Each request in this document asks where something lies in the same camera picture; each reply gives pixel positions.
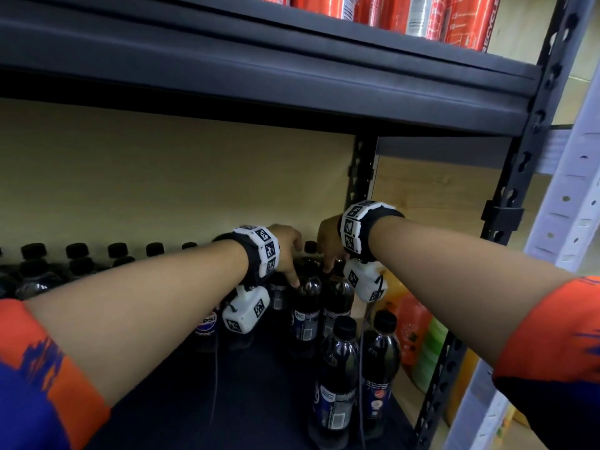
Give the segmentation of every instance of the shelving unit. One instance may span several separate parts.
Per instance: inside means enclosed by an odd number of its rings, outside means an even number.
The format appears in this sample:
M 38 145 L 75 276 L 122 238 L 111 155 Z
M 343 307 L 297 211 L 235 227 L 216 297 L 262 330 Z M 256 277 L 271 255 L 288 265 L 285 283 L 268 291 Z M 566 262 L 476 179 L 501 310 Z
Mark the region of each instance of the shelving unit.
M 0 97 L 354 134 L 347 206 L 402 155 L 386 137 L 489 137 L 481 237 L 506 245 L 560 170 L 539 160 L 594 1 L 557 1 L 531 65 L 259 0 L 0 0 Z M 405 448 L 431 444 L 466 350 L 444 347 Z

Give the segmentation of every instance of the barcode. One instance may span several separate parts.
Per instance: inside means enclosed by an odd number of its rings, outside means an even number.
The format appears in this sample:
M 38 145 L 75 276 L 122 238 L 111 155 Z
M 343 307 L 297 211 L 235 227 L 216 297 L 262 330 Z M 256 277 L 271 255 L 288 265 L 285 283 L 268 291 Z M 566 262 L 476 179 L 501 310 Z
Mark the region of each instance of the barcode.
M 354 19 L 354 0 L 344 0 L 341 18 L 349 21 Z
M 432 2 L 433 0 L 410 0 L 409 18 L 406 23 L 407 35 L 425 36 Z
M 341 430 L 344 428 L 344 422 L 346 422 L 346 413 L 334 413 L 333 418 L 331 419 L 332 430 Z

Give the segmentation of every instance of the white metal post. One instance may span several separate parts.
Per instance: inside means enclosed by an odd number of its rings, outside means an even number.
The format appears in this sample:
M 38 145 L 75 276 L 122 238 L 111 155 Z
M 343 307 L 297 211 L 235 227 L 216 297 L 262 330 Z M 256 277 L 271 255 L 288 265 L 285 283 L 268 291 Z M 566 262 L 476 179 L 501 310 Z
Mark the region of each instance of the white metal post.
M 525 246 L 529 256 L 576 272 L 600 223 L 600 63 Z M 508 400 L 479 361 L 443 450 L 485 450 Z

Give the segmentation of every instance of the white plastic housing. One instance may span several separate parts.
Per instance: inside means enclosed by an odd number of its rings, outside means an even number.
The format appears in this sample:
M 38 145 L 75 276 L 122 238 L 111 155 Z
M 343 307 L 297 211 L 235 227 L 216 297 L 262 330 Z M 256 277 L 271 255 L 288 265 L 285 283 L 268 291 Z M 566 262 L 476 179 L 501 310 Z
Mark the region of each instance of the white plastic housing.
M 354 287 L 361 302 L 376 302 L 388 290 L 388 282 L 379 272 L 378 262 L 362 263 L 358 259 L 350 259 L 344 266 L 344 276 Z
M 244 335 L 249 333 L 265 314 L 271 299 L 263 286 L 252 290 L 237 286 L 236 291 L 236 297 L 223 309 L 222 317 L 230 331 Z

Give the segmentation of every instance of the finger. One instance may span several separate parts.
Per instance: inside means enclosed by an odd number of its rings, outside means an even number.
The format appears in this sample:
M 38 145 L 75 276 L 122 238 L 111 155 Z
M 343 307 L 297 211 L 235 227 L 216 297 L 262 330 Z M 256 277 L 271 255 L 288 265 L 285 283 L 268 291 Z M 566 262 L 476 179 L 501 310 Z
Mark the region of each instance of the finger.
M 329 273 L 334 269 L 335 256 L 325 256 L 323 258 L 323 272 Z
M 296 274 L 296 270 L 293 268 L 291 270 L 283 272 L 286 276 L 287 281 L 290 283 L 290 286 L 293 288 L 300 287 L 300 279 L 298 279 L 298 275 Z
M 302 242 L 302 234 L 299 230 L 294 229 L 294 248 L 296 251 L 302 251 L 304 248 L 304 244 Z

